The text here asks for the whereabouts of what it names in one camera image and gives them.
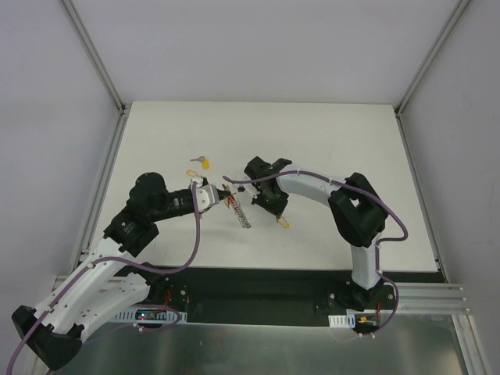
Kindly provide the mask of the key with solid yellow tag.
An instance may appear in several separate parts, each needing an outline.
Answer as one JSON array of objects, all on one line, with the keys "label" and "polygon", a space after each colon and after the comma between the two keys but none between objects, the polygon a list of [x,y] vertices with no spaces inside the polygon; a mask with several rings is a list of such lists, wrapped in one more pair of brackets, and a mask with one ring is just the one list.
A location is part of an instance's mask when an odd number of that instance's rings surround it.
[{"label": "key with solid yellow tag", "polygon": [[209,170],[210,166],[211,166],[210,161],[205,156],[199,156],[197,158],[193,158],[193,159],[191,159],[191,162],[200,163],[204,170]]}]

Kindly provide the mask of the key with yellow window tag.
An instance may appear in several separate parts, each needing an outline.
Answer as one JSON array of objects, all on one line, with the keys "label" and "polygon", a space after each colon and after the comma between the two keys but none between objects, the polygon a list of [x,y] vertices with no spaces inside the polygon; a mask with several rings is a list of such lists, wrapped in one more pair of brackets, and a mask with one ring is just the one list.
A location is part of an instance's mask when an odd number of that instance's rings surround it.
[{"label": "key with yellow window tag", "polygon": [[195,170],[187,170],[186,175],[189,177],[200,177],[200,173]]}]

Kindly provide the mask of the red handled key organizer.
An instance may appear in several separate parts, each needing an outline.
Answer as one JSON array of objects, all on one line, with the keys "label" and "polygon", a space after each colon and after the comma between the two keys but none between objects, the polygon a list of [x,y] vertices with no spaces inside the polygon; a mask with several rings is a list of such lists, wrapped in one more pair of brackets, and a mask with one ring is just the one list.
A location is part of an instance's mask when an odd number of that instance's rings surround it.
[{"label": "red handled key organizer", "polygon": [[227,198],[227,205],[231,207],[234,211],[235,216],[237,217],[238,222],[241,227],[244,229],[251,229],[252,225],[249,223],[243,208],[241,207],[240,202],[234,195],[231,195]]}]

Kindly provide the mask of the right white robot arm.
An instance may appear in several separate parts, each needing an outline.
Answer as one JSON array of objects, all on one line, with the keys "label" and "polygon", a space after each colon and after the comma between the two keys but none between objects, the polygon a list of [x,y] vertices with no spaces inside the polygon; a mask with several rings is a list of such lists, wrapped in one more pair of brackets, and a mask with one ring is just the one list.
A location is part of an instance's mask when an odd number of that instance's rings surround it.
[{"label": "right white robot arm", "polygon": [[289,195],[298,195],[325,205],[331,210],[338,233],[352,253],[350,284],[338,288],[334,296],[339,305],[362,312],[380,297],[383,280],[379,271],[376,243],[385,229],[388,214],[371,198],[377,197],[361,173],[353,173],[332,184],[318,173],[295,173],[298,167],[288,159],[268,163],[256,156],[244,169],[256,195],[252,204],[280,219]]}]

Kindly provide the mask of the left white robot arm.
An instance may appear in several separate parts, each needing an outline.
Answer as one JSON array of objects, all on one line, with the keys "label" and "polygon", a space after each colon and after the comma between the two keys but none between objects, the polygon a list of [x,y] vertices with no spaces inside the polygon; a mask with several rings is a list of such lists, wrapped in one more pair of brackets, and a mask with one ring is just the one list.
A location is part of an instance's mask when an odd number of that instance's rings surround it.
[{"label": "left white robot arm", "polygon": [[168,191],[161,174],[140,175],[125,207],[105,228],[87,258],[34,307],[22,305],[12,314],[21,338],[51,370],[69,363],[83,343],[123,309],[146,301],[160,302],[165,285],[157,277],[178,273],[193,262],[161,270],[136,261],[159,234],[157,222],[187,214],[201,223],[201,214],[230,196],[205,177],[192,177],[188,188]]}]

